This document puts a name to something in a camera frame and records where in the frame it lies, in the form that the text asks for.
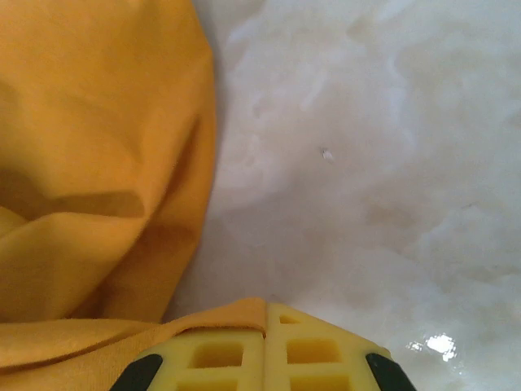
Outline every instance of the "orange cloth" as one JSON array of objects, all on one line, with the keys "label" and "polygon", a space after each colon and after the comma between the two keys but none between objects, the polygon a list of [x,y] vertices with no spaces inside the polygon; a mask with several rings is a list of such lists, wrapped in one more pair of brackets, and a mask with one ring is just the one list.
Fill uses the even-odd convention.
[{"label": "orange cloth", "polygon": [[0,56],[0,389],[107,389],[187,327],[262,328],[256,301],[150,323],[212,181],[212,56],[192,5],[6,0]]}]

